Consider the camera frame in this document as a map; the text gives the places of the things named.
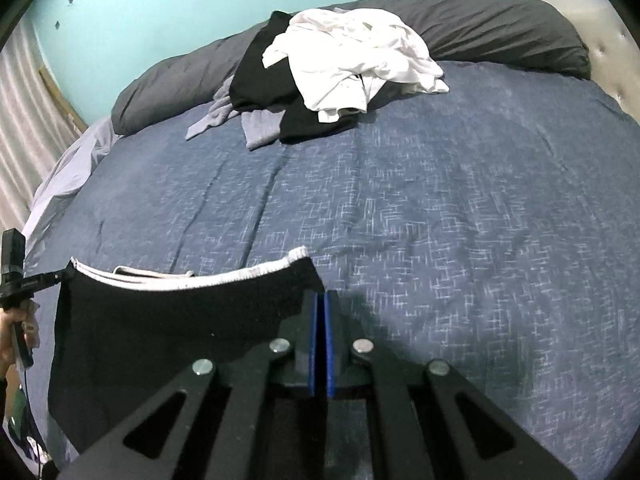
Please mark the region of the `person's left hand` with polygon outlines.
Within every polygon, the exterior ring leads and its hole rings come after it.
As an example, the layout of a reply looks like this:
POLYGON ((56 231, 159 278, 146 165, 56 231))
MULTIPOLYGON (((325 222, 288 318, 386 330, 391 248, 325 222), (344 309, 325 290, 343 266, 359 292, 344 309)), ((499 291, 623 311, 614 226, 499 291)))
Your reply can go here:
POLYGON ((0 364, 1 376, 6 376, 8 369, 15 364, 18 351, 13 343, 14 324, 21 326, 24 332, 24 341, 29 350, 40 346, 39 327, 35 314, 39 304, 26 300, 17 308, 1 310, 1 342, 0 364))

